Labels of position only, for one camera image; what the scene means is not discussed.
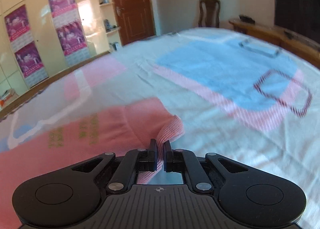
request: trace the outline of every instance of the crosshair symbol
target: crosshair symbol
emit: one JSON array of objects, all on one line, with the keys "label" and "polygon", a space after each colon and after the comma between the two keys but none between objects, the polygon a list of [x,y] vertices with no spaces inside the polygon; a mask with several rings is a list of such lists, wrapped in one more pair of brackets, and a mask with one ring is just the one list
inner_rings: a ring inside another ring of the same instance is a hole
[{"label": "crosshair symbol", "polygon": [[162,192],[163,190],[165,190],[164,188],[162,187],[157,187],[155,190],[157,190],[159,193]]}]

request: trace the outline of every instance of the door handle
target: door handle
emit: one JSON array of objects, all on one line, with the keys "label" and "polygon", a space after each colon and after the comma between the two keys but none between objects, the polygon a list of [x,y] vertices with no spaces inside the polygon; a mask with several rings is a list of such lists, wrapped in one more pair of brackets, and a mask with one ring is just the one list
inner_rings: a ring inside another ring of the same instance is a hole
[{"label": "door handle", "polygon": [[117,10],[117,14],[118,14],[118,16],[121,16],[121,11],[123,11],[124,10],[124,8],[120,8],[120,7],[116,7],[116,10]]}]

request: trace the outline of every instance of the wooden chair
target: wooden chair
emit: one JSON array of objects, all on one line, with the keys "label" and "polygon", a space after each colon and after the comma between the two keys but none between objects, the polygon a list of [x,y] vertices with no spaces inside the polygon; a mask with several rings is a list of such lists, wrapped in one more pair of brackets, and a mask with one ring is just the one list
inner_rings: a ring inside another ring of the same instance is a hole
[{"label": "wooden chair", "polygon": [[219,27],[220,0],[199,0],[200,18],[199,27]]}]

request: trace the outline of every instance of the triangular cutout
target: triangular cutout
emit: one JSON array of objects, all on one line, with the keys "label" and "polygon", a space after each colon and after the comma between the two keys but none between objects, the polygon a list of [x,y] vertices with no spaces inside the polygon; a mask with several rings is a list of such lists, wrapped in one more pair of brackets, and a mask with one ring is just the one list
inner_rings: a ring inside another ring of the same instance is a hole
[{"label": "triangular cutout", "polygon": [[240,173],[240,172],[245,172],[248,171],[246,168],[232,163],[224,158],[218,159],[218,161],[225,167],[226,170],[228,170],[230,173]]},{"label": "triangular cutout", "polygon": [[77,167],[74,167],[73,171],[79,171],[84,173],[89,173],[103,160],[103,158],[96,158],[94,160],[83,163]]}]

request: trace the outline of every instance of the poster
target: poster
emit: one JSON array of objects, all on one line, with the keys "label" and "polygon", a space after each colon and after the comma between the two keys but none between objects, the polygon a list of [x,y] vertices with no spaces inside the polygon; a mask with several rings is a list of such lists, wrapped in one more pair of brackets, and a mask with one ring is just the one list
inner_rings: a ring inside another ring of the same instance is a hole
[{"label": "poster", "polygon": [[26,6],[4,17],[11,48],[27,86],[30,88],[48,77],[31,33]]},{"label": "poster", "polygon": [[21,48],[15,55],[25,78],[44,67],[34,42]]},{"label": "poster", "polygon": [[4,18],[10,42],[30,31],[26,6],[23,5]]},{"label": "poster", "polygon": [[49,0],[52,21],[68,66],[90,57],[75,0]]}]

